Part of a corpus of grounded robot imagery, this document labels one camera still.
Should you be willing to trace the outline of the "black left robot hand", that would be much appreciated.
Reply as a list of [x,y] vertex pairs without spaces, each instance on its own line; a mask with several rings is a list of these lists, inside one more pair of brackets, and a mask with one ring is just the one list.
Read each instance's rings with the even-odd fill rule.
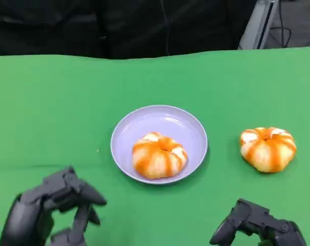
[[[0,245],[86,245],[84,233],[88,223],[101,221],[94,205],[104,206],[103,195],[88,182],[78,178],[72,166],[55,172],[43,182],[18,194],[6,218]],[[77,208],[72,226],[51,234],[52,213]]]

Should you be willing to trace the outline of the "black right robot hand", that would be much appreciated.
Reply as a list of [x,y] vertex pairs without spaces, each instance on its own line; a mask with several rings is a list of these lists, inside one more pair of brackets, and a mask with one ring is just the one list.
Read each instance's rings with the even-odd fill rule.
[[217,228],[209,243],[232,245],[236,233],[257,234],[258,245],[306,246],[298,225],[290,220],[276,219],[269,209],[253,202],[238,199],[231,212]]

